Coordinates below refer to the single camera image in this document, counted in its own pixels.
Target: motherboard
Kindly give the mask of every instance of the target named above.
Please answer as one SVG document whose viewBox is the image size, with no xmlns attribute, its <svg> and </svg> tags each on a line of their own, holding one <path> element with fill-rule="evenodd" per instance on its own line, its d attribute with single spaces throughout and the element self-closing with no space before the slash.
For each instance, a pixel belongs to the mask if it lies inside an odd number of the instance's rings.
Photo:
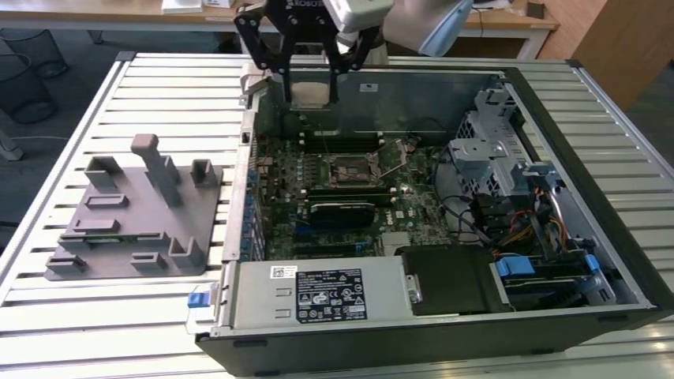
<svg viewBox="0 0 674 379">
<path fill-rule="evenodd" d="M 257 138 L 267 261 L 392 255 L 452 243 L 417 137 Z"/>
</svg>

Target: power supply label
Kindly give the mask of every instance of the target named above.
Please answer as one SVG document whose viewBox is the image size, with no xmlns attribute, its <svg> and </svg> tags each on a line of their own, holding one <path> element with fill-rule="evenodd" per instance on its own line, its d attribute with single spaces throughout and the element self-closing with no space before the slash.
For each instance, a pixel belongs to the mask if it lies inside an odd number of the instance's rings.
<svg viewBox="0 0 674 379">
<path fill-rule="evenodd" d="M 367 320 L 359 268 L 297 272 L 295 284 L 300 323 Z"/>
</svg>

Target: sticker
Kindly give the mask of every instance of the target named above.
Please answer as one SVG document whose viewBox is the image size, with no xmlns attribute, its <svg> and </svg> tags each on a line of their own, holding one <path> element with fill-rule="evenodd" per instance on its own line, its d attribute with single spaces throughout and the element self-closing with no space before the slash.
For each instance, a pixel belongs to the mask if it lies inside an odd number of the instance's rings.
<svg viewBox="0 0 674 379">
<path fill-rule="evenodd" d="M 297 272 L 295 284 L 295 314 L 300 323 L 367 320 L 365 292 L 359 268 Z"/>
<path fill-rule="evenodd" d="M 272 279 L 292 279 L 296 272 L 296 266 L 272 266 L 269 277 Z"/>
<path fill-rule="evenodd" d="M 379 84 L 360 84 L 360 92 L 377 92 Z"/>
</svg>

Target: blue latch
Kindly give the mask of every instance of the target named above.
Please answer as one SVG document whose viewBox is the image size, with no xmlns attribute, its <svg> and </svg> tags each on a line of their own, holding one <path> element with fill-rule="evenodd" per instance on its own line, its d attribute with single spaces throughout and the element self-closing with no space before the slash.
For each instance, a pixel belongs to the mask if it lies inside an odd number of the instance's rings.
<svg viewBox="0 0 674 379">
<path fill-rule="evenodd" d="M 527 257 L 503 257 L 496 262 L 496 270 L 499 276 L 532 275 L 536 273 Z"/>
<path fill-rule="evenodd" d="M 209 292 L 192 292 L 186 296 L 186 308 L 206 308 L 210 306 Z"/>
<path fill-rule="evenodd" d="M 599 271 L 599 262 L 596 261 L 596 257 L 592 254 L 586 255 L 586 263 L 590 266 L 590 270 L 592 272 Z"/>
</svg>

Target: robotic arm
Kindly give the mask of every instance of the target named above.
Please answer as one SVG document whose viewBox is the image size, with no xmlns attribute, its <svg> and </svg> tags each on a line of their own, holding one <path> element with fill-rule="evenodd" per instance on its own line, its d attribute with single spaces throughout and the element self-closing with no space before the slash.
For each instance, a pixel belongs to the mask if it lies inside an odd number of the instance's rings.
<svg viewBox="0 0 674 379">
<path fill-rule="evenodd" d="M 288 102 L 295 45 L 321 44 L 329 67 L 329 101 L 335 103 L 337 76 L 361 68 L 381 30 L 385 40 L 420 54 L 444 55 L 471 7 L 472 0 L 265 0 L 239 9 L 234 24 L 257 68 L 280 75 Z M 281 34 L 279 49 L 269 48 L 261 40 L 259 27 L 264 17 Z M 355 43 L 340 54 L 337 34 L 353 32 L 357 33 Z"/>
</svg>

